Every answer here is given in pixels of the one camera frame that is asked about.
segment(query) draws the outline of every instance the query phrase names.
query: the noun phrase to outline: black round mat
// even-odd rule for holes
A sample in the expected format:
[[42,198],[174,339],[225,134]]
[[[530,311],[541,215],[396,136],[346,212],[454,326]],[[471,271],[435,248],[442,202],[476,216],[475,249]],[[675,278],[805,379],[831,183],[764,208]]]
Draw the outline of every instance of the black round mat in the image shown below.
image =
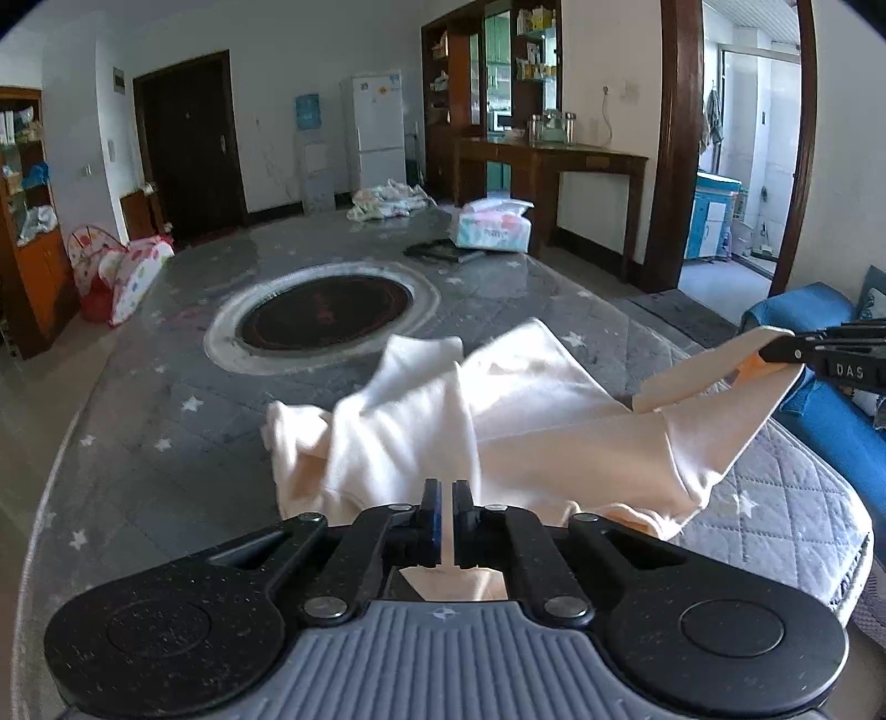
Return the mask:
[[318,278],[253,308],[238,335],[262,350],[319,350],[359,340],[412,304],[400,283],[367,275]]

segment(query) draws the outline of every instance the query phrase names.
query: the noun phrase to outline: quilted mattress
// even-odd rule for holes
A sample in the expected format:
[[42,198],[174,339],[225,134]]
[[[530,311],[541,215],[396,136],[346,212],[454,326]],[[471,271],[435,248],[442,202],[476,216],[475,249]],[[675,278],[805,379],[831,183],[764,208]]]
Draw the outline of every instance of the quilted mattress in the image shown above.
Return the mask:
[[[166,264],[117,331],[43,496],[19,595],[13,717],[51,717],[62,709],[43,662],[43,631],[67,599],[278,519],[259,433],[269,399],[331,409],[375,371],[377,355],[279,376],[225,372],[206,356],[203,338],[233,293],[286,272],[371,255],[374,262],[405,262],[436,287],[439,308],[418,337],[458,335],[470,353],[537,317],[617,398],[685,357],[529,257],[498,254],[462,266],[403,257],[411,244],[444,237],[449,222],[429,210],[355,228],[341,214],[324,213],[256,227]],[[873,554],[870,518],[849,484],[773,421],[674,542],[795,585],[843,623]]]

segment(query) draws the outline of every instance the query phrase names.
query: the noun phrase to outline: sofa armrest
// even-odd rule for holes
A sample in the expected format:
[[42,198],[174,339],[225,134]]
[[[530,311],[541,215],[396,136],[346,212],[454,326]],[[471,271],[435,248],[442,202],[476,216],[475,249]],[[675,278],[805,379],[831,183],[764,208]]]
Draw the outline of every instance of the sofa armrest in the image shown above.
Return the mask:
[[741,332],[772,325],[807,333],[854,318],[855,305],[844,295],[824,283],[813,283],[758,302],[742,316]]

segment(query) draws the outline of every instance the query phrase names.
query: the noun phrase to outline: wooden door frame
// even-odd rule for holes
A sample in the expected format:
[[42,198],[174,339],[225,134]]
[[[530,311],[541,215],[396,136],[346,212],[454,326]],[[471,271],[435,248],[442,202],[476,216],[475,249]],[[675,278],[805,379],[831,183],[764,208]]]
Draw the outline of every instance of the wooden door frame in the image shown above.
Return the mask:
[[[696,192],[703,103],[704,28],[701,0],[661,0],[662,112],[658,166],[641,288],[671,290],[680,282]],[[818,67],[812,0],[798,0],[800,23],[800,138],[794,187],[769,290],[783,293],[797,255],[812,179],[818,108]]]
[[[230,51],[223,50],[220,52],[214,52],[210,55],[202,55],[199,58],[184,60],[184,62],[176,63],[169,67],[162,67],[160,70],[154,70],[152,73],[139,75],[137,78],[133,78],[132,96],[136,108],[138,151],[142,157],[144,180],[148,183],[154,181],[153,169],[151,167],[151,156],[148,153],[148,138],[144,126],[144,84],[166,74],[209,63],[221,64],[221,87],[225,97],[225,116],[230,127],[230,138],[228,138],[230,145],[229,149],[233,153],[232,162],[234,164],[234,169],[237,171],[237,209],[239,210],[240,224],[246,226],[248,224],[248,213],[246,211],[246,195],[243,188],[243,173],[240,170],[240,151],[237,145],[237,124],[234,121],[234,96],[231,91],[230,83]],[[160,201],[162,202],[162,188],[159,189],[159,195]]]

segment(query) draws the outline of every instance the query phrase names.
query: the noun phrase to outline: refrigerator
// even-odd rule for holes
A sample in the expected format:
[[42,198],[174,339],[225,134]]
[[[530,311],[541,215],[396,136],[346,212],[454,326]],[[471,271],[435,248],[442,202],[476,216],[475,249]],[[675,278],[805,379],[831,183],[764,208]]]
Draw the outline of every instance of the refrigerator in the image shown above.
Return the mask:
[[403,89],[399,72],[342,81],[351,190],[406,182]]

